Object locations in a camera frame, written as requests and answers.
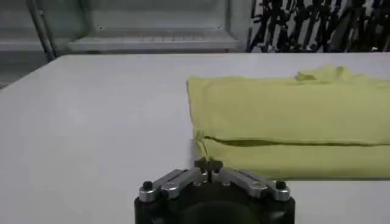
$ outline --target yellow towel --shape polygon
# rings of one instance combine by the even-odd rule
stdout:
[[[202,155],[283,178],[390,177],[390,81],[342,67],[188,81]]]

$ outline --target yellow cloth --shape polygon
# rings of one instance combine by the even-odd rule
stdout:
[[[284,178],[390,177],[390,81],[342,67],[188,81],[201,154]]]

